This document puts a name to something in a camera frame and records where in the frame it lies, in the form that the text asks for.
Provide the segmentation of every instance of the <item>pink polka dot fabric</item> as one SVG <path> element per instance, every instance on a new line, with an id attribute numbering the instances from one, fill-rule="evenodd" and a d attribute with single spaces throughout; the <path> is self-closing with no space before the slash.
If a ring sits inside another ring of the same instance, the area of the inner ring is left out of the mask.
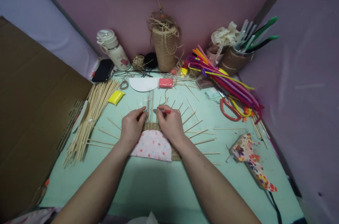
<path id="1" fill-rule="evenodd" d="M 159 161 L 172 161 L 172 149 L 168 139 L 156 130 L 142 132 L 130 155 Z"/>

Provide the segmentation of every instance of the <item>cardboard box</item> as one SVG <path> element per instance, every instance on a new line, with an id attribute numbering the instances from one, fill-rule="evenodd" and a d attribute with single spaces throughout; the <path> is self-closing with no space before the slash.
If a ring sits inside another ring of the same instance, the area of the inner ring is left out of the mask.
<path id="1" fill-rule="evenodd" d="M 39 202 L 92 83 L 4 17 L 0 55 L 3 222 Z"/>

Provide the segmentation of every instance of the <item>red marker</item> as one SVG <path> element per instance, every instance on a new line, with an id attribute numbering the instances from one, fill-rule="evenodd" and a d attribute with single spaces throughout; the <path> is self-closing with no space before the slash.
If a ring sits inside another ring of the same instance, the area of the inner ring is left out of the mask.
<path id="1" fill-rule="evenodd" d="M 170 114 L 171 113 L 171 111 L 170 110 L 168 110 L 168 109 L 159 109 L 161 112 L 163 112 L 163 113 L 167 113 L 167 114 Z"/>

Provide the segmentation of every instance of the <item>pink wall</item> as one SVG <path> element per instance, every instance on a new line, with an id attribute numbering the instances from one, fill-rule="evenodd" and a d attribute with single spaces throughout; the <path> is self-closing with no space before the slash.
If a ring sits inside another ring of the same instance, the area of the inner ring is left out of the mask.
<path id="1" fill-rule="evenodd" d="M 150 52 L 147 19 L 158 11 L 157 0 L 57 0 L 96 44 L 96 32 L 111 28 L 127 55 Z M 254 19 L 265 0 L 160 0 L 164 13 L 171 15 L 182 29 L 182 42 L 189 51 L 206 45 L 213 31 L 230 21 L 242 24 Z"/>
<path id="2" fill-rule="evenodd" d="M 264 22 L 280 38 L 240 76 L 257 89 L 263 118 L 314 223 L 338 223 L 338 0 L 278 0 Z"/>

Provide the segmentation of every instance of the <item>floral glue gun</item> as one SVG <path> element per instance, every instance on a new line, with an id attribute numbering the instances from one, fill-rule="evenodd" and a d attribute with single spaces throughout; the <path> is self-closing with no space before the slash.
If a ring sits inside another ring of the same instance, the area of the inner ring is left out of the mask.
<path id="1" fill-rule="evenodd" d="M 277 188 L 269 182 L 262 165 L 259 163 L 260 156 L 253 152 L 253 145 L 257 146 L 259 144 L 252 141 L 250 133 L 243 134 L 230 149 L 230 154 L 234 155 L 236 161 L 246 163 L 262 188 L 270 192 L 276 192 Z"/>

